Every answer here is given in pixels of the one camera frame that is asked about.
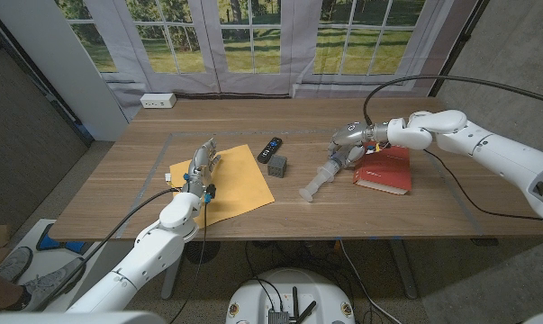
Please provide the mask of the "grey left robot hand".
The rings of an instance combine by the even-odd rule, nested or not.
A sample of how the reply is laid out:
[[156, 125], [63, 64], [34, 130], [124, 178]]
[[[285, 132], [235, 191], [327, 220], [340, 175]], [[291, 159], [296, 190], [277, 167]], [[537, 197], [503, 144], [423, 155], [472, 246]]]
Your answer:
[[202, 197], [206, 187], [212, 183], [212, 172], [220, 159], [216, 140], [211, 138], [195, 151], [186, 173], [188, 178], [182, 187], [182, 192]]

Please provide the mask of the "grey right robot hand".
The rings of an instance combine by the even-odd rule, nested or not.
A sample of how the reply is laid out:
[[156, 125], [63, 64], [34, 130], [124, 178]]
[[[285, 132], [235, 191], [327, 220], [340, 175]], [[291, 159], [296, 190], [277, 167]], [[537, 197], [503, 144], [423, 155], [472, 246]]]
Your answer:
[[389, 146], [387, 126], [382, 123], [367, 125], [365, 121], [349, 123], [331, 137], [328, 155], [342, 167], [351, 167], [366, 153], [368, 142], [378, 144], [379, 148]]

